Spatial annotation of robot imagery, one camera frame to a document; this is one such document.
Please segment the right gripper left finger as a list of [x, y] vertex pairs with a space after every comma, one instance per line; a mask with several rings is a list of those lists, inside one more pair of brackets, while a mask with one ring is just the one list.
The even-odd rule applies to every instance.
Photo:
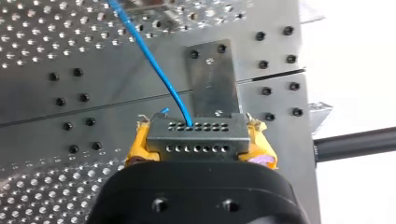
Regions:
[[124, 166], [132, 166], [144, 161], [160, 161], [158, 152], [149, 152], [148, 134], [150, 128], [150, 119], [143, 114], [139, 114], [139, 121], [136, 123], [136, 135], [129, 152], [125, 158]]

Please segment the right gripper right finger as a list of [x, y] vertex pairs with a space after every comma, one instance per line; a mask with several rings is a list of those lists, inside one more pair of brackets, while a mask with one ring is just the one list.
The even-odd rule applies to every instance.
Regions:
[[247, 113], [247, 133], [250, 139], [247, 153], [240, 154], [238, 160], [257, 163], [271, 170], [278, 168], [278, 156], [273, 150], [264, 131], [267, 125], [264, 121], [253, 118]]

